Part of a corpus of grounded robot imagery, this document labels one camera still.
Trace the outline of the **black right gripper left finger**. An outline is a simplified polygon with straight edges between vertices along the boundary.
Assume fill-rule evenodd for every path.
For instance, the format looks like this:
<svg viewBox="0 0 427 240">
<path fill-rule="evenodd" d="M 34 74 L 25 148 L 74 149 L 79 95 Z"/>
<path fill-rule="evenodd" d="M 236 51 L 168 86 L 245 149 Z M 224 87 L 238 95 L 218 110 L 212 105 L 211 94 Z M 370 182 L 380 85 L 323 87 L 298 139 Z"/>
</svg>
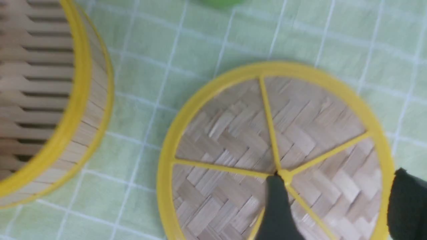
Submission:
<svg viewBox="0 0 427 240">
<path fill-rule="evenodd" d="M 293 219 L 289 196 L 279 175 L 268 176 L 267 199 L 255 240 L 303 240 Z"/>
</svg>

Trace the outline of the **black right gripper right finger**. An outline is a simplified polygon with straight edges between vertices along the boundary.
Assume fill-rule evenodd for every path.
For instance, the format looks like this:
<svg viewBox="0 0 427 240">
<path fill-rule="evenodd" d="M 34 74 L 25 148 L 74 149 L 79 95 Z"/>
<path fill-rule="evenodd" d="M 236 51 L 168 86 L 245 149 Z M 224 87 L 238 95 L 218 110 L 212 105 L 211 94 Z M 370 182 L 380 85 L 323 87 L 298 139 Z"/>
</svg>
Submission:
<svg viewBox="0 0 427 240">
<path fill-rule="evenodd" d="M 395 172 L 387 225 L 389 235 L 394 240 L 427 238 L 427 183 L 403 168 Z"/>
</svg>

